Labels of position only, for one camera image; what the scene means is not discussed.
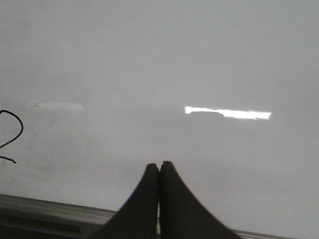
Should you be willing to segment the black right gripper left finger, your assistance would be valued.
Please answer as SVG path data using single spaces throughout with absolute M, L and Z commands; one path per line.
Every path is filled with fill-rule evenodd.
M 92 239 L 155 239 L 159 202 L 159 169 L 146 166 L 133 193 Z

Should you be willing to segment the black right gripper right finger holding marker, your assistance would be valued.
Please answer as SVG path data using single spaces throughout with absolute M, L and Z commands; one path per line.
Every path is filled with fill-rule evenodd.
M 163 162 L 159 184 L 161 238 L 240 238 L 202 206 L 184 184 L 172 162 Z

